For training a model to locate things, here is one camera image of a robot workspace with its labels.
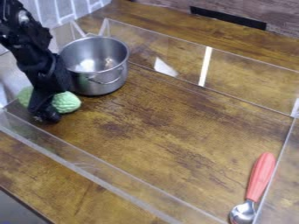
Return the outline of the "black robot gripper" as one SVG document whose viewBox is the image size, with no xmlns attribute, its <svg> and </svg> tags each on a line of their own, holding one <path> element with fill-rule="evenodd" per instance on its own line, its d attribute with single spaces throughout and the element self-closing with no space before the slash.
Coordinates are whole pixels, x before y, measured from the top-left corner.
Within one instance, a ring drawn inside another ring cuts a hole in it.
<svg viewBox="0 0 299 224">
<path fill-rule="evenodd" d="M 31 83 L 31 95 L 27 111 L 38 122 L 57 123 L 61 114 L 51 106 L 53 95 L 65 92 L 70 87 L 70 75 L 58 54 L 50 55 L 50 62 L 34 65 L 17 64 Z"/>
</svg>

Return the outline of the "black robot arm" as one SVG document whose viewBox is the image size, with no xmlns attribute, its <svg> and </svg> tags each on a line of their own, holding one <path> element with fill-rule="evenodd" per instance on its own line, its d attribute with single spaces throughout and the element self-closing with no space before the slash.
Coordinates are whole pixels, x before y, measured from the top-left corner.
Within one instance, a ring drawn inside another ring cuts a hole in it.
<svg viewBox="0 0 299 224">
<path fill-rule="evenodd" d="M 18 0 L 0 0 L 0 44 L 31 83 L 27 111 L 42 122 L 57 123 L 53 96 L 69 90 L 70 75 L 61 56 L 49 50 L 49 29 L 34 20 Z"/>
</svg>

